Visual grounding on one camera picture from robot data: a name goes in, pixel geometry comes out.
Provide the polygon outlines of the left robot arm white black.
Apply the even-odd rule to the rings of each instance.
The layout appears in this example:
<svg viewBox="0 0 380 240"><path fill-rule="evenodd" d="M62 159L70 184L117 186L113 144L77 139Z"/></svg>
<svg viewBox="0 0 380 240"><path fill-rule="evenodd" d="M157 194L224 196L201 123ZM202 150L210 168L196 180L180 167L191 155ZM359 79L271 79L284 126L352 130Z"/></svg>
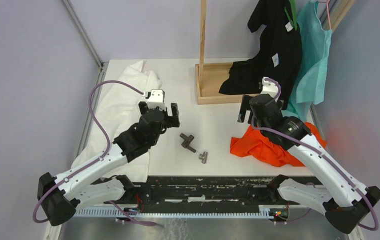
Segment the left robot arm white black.
<svg viewBox="0 0 380 240"><path fill-rule="evenodd" d="M158 106L148 108L144 101L139 102L139 108L142 114L139 121L115 137L106 149L78 167L56 176L49 172L41 175L34 211L42 208L46 221L52 226L59 226L86 207L110 200L130 203L135 197L135 190L126 175L118 175L99 184L94 182L147 153L166 129L180 126L177 103L171 104L171 115Z"/></svg>

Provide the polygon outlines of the dark metal faucet body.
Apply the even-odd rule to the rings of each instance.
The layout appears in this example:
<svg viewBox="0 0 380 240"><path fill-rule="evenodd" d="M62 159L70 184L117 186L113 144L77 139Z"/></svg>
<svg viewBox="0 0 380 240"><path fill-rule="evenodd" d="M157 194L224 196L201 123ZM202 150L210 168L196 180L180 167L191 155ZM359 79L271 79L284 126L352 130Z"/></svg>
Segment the dark metal faucet body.
<svg viewBox="0 0 380 240"><path fill-rule="evenodd" d="M180 138L183 139L183 142L181 143L181 146L193 153L196 153L196 149L190 146L191 142L194 140L193 135L185 135L183 133L180 134Z"/></svg>

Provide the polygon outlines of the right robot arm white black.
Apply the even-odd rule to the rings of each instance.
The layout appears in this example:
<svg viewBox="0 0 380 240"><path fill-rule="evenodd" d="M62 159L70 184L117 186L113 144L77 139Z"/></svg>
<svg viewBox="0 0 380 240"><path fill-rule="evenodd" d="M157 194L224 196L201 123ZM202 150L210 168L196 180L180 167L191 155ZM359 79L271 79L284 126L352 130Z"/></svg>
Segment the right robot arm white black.
<svg viewBox="0 0 380 240"><path fill-rule="evenodd" d="M303 163L325 187L320 190L280 174L268 184L266 196L271 203L286 200L306 206L324 215L344 234L356 227L378 230L379 222L373 209L380 200L378 187L366 186L349 174L321 146L302 120L283 116L269 94L244 95L238 122L245 120L247 112L250 112L249 123L255 130Z"/></svg>

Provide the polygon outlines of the small silver tee fitting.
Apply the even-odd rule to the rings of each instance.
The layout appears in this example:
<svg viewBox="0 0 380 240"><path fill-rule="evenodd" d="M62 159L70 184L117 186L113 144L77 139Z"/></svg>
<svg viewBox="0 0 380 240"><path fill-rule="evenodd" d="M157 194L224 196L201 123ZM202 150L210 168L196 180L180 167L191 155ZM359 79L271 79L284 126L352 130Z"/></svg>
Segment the small silver tee fitting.
<svg viewBox="0 0 380 240"><path fill-rule="evenodd" d="M207 151L204 151L203 153L201 153L199 155L199 159L201 160L201 162L203 164L206 164L207 163L207 156L208 156L208 152Z"/></svg>

